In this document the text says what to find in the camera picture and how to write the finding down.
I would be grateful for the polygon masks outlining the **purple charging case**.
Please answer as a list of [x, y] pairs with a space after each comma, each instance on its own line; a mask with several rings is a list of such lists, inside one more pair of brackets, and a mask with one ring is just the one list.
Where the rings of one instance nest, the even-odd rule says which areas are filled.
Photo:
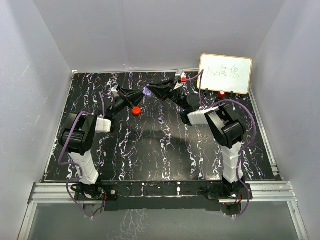
[[153, 93], [152, 93], [146, 86], [143, 88], [142, 93], [143, 93], [145, 96], [147, 96], [148, 98], [151, 98], [152, 95], [153, 95]]

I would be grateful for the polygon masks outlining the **orange earbud charging case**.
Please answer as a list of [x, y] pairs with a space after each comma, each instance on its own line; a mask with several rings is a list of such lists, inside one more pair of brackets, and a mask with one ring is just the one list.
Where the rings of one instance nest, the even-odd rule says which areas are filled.
[[138, 107], [138, 106], [135, 106], [132, 109], [132, 114], [135, 115], [135, 116], [139, 116], [141, 113], [142, 113], [142, 109], [140, 107]]

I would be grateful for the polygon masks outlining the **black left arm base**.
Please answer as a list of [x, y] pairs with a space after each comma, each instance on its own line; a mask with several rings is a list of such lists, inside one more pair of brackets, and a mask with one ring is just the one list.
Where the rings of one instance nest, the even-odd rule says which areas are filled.
[[84, 184], [82, 182], [72, 184], [70, 189], [75, 192], [76, 200], [92, 200], [92, 201], [116, 201], [119, 198], [119, 188], [116, 185], [103, 184]]

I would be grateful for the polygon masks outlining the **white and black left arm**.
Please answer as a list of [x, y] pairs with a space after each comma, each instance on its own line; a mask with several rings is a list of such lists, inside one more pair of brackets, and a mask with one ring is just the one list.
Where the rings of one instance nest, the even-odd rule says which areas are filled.
[[125, 89], [116, 85], [111, 89], [108, 102], [106, 94], [100, 92], [102, 108], [96, 113], [82, 111], [70, 113], [59, 137], [62, 152], [58, 164], [76, 167], [79, 182], [86, 187], [86, 194], [93, 200], [103, 195], [103, 187], [98, 184], [99, 173], [95, 167], [91, 148], [96, 134], [108, 134], [115, 129], [115, 116], [125, 108], [140, 114], [138, 105], [147, 96], [145, 89]]

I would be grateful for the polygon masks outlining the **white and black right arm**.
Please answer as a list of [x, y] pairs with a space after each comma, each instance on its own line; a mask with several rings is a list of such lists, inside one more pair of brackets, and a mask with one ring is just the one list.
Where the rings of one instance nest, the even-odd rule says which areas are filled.
[[246, 132], [239, 118], [229, 112], [226, 103], [218, 107], [200, 109], [200, 98], [196, 93], [185, 93], [182, 84], [177, 80], [167, 80], [162, 83], [150, 83], [146, 87], [159, 100], [170, 99], [183, 109], [181, 120], [189, 126], [209, 126], [213, 138], [219, 144], [223, 160], [223, 194], [233, 199], [241, 192], [243, 178], [241, 170], [240, 151]]

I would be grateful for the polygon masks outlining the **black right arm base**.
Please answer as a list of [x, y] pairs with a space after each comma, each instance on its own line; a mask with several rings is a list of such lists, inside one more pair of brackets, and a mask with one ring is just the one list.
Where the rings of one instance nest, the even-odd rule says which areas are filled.
[[250, 185], [247, 183], [245, 185], [246, 187], [239, 181], [234, 183], [216, 181], [201, 187], [200, 191], [208, 200], [231, 200], [240, 203], [242, 200], [253, 198]]

